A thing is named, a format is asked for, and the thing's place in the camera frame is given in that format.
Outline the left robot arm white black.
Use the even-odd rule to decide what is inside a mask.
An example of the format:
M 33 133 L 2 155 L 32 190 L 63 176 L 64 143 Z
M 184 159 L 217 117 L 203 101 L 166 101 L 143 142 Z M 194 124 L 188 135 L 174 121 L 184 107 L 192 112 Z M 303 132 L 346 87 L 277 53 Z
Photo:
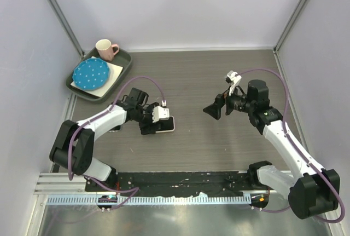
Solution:
M 166 101 L 146 104 L 148 94 L 132 88 L 128 95 L 109 105 L 102 112 L 78 122 L 66 120 L 61 124 L 49 159 L 73 175 L 97 180 L 102 190 L 112 191 L 118 181 L 116 170 L 93 157 L 95 141 L 129 121 L 139 124 L 142 135 L 154 134 L 161 128 L 161 121 L 170 118 Z

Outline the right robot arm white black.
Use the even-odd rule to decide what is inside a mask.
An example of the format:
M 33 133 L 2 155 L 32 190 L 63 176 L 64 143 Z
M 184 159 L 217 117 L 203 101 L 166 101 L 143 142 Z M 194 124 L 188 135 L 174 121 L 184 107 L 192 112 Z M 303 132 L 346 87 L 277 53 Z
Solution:
M 268 161 L 251 164 L 247 175 L 249 187 L 260 189 L 268 186 L 274 189 L 288 201 L 291 210 L 300 219 L 338 208 L 338 173 L 317 163 L 295 138 L 279 110 L 270 106 L 265 81 L 249 81 L 244 92 L 239 81 L 231 80 L 228 90 L 218 94 L 203 112 L 218 120 L 223 107 L 226 115 L 232 111 L 246 113 L 251 125 L 273 145 L 291 171 L 291 175 L 287 175 Z

